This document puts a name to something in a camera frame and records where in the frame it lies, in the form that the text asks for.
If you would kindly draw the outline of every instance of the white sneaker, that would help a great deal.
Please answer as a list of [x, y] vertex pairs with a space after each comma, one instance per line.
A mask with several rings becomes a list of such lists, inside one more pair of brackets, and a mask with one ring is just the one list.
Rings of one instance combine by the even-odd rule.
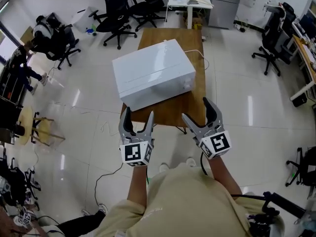
[[188, 167], [196, 167], [197, 166], [196, 161], [191, 157], [187, 159], [186, 164]]
[[30, 92], [32, 95], [34, 95], [36, 88], [38, 87], [37, 84], [34, 85], [33, 90]]
[[45, 86], [45, 84], [47, 83], [47, 73], [44, 73], [42, 76], [41, 76], [41, 80], [39, 81], [41, 84], [43, 84], [43, 86]]
[[89, 215], [91, 215], [87, 210], [85, 210], [85, 209], [82, 209], [81, 210], [81, 213], [83, 214], [83, 216], [89, 216]]
[[105, 215], [109, 212], [108, 208], [102, 203], [99, 204], [99, 211], [102, 211]]
[[166, 163], [162, 163], [159, 167], [159, 173], [169, 170], [169, 166]]

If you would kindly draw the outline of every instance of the wooden stool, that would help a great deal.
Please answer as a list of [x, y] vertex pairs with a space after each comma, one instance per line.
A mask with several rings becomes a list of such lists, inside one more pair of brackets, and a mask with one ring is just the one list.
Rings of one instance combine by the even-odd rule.
[[40, 113], [36, 112], [33, 116], [33, 110], [30, 106], [24, 107], [22, 109], [18, 121], [20, 122], [20, 125], [24, 127], [25, 133], [23, 136], [19, 137], [20, 144], [25, 145], [30, 137], [32, 143], [39, 141], [40, 143], [47, 146], [50, 146], [47, 143], [50, 136], [65, 140], [64, 137], [49, 132], [50, 123], [54, 120], [49, 118], [38, 118], [37, 115], [39, 114]]

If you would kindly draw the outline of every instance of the white tiled floor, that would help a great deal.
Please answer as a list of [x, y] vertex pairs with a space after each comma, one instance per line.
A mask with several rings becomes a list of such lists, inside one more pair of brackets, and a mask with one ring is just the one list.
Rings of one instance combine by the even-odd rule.
[[[168, 27], [177, 27], [180, 22], [181, 15], [169, 14]], [[233, 143], [233, 149], [223, 156], [228, 169], [245, 192], [278, 192], [304, 206], [308, 188], [284, 186], [291, 172], [286, 160], [295, 159], [297, 147], [306, 149], [316, 143], [312, 108], [295, 108], [289, 101], [297, 88], [294, 82], [299, 81], [296, 61], [290, 66], [278, 62], [283, 73], [280, 78], [273, 70], [264, 76], [266, 62], [251, 58], [261, 44], [259, 33], [204, 28], [203, 34], [207, 36], [204, 55], [210, 62], [205, 72], [206, 96], [221, 109]], [[63, 70], [54, 71], [53, 79], [45, 87], [39, 86], [34, 96], [27, 93], [24, 102], [42, 116], [54, 118], [55, 131], [66, 140], [52, 141], [51, 148], [28, 143], [8, 150], [22, 169], [35, 164], [36, 150], [36, 178], [42, 186], [37, 192], [39, 203], [47, 215], [60, 222], [80, 216], [85, 207], [94, 212], [96, 180], [121, 165], [118, 123], [122, 102], [111, 61], [137, 50], [142, 30], [137, 39], [123, 37], [121, 50], [117, 50], [116, 39], [103, 47], [105, 34], [75, 35], [80, 38], [82, 52], [70, 58], [73, 66], [63, 64]], [[42, 73], [54, 63], [36, 54], [30, 65]], [[149, 177], [158, 173], [162, 162], [176, 166], [189, 156], [199, 159], [200, 150], [190, 133], [184, 135], [176, 128], [158, 125], [153, 137]], [[126, 198], [131, 171], [124, 165], [115, 175], [103, 177], [96, 192], [98, 201], [111, 207]], [[282, 216], [286, 236], [291, 236], [295, 219], [285, 212]]]

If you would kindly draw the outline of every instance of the white cube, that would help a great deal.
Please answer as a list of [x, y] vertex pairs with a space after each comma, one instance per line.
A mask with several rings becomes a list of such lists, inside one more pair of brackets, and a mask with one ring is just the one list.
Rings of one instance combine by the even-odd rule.
[[148, 141], [120, 145], [119, 149], [122, 161], [132, 167], [148, 165], [153, 150]]
[[208, 159], [223, 155], [232, 148], [228, 131], [218, 132], [202, 138], [198, 145]]
[[175, 39], [132, 52], [112, 63], [119, 97], [131, 111], [194, 87], [196, 71]]

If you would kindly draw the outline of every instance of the computer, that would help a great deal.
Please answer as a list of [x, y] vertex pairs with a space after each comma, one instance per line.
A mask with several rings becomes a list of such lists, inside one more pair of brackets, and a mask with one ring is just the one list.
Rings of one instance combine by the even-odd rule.
[[300, 21], [300, 25], [302, 26], [305, 33], [310, 39], [316, 37], [316, 26], [313, 23], [312, 18], [308, 17], [307, 15], [304, 15]]

